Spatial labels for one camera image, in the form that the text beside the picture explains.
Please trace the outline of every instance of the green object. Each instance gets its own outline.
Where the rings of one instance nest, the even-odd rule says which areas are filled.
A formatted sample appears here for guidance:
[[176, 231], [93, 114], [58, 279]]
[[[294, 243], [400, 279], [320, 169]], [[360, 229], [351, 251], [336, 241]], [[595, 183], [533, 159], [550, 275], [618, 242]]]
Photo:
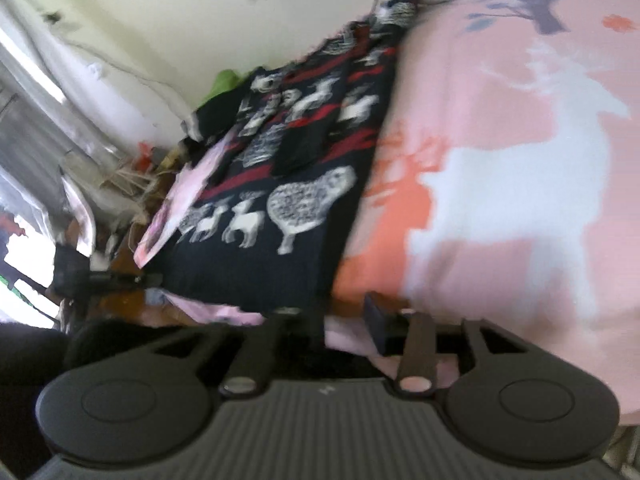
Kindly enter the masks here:
[[229, 92], [238, 86], [244, 78], [239, 75], [235, 70], [223, 70], [218, 72], [216, 80], [213, 82], [211, 91], [204, 98], [202, 104], [206, 103], [209, 99], [213, 99], [216, 95], [220, 95], [224, 92]]

